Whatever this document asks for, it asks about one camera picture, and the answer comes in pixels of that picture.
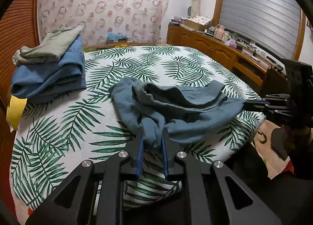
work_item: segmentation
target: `yellow paper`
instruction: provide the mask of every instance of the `yellow paper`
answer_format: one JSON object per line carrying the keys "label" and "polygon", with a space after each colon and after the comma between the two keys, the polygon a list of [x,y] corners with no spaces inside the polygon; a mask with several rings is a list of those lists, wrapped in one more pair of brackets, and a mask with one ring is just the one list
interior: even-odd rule
{"label": "yellow paper", "polygon": [[21,120],[23,110],[25,108],[27,98],[19,99],[11,96],[10,106],[7,108],[7,122],[10,125],[11,132],[18,129],[18,124]]}

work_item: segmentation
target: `blue-gray garment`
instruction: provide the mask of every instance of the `blue-gray garment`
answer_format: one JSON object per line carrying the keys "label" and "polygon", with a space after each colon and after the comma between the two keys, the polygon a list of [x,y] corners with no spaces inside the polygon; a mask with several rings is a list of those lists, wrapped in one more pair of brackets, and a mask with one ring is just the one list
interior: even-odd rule
{"label": "blue-gray garment", "polygon": [[82,38],[77,36],[58,62],[19,65],[12,76],[12,95],[43,103],[58,95],[85,89],[85,57]]}
{"label": "blue-gray garment", "polygon": [[227,97],[224,87],[216,80],[205,87],[159,87],[127,77],[109,92],[128,129],[137,134],[142,128],[146,147],[159,148],[164,127],[171,140],[188,144],[217,133],[239,114],[245,100]]}

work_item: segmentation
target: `gray roller blind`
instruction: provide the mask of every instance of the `gray roller blind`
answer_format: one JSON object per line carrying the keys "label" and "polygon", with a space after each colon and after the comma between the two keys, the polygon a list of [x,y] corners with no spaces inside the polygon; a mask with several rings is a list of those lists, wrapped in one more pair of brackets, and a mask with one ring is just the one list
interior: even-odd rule
{"label": "gray roller blind", "polygon": [[300,21],[295,0],[223,0],[220,24],[291,59]]}

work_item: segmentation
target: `patterned curtain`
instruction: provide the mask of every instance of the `patterned curtain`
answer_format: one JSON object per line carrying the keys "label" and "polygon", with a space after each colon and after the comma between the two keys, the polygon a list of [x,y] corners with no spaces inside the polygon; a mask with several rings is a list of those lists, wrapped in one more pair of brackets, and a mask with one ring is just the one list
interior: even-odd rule
{"label": "patterned curtain", "polygon": [[40,41],[53,29],[81,25],[83,46],[106,44],[108,32],[160,42],[169,0],[38,0]]}

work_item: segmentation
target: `bed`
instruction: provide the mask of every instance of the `bed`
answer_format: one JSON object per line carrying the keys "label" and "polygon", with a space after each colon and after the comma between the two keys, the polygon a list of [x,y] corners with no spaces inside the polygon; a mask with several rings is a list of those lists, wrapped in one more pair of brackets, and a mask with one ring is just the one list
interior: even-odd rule
{"label": "bed", "polygon": [[[85,53],[85,67],[86,90],[65,93],[45,104],[27,104],[23,112],[11,161],[12,194],[32,210],[83,160],[107,160],[135,138],[121,122],[107,91],[123,77],[193,87],[214,79],[225,84],[223,92],[228,96],[260,99],[232,72],[189,47],[93,51]],[[203,162],[225,161],[253,139],[263,121],[262,113],[241,112],[218,134],[188,145],[185,151]],[[165,181],[159,154],[145,152],[140,180],[125,183],[124,207],[150,204],[181,187],[179,181]]]}

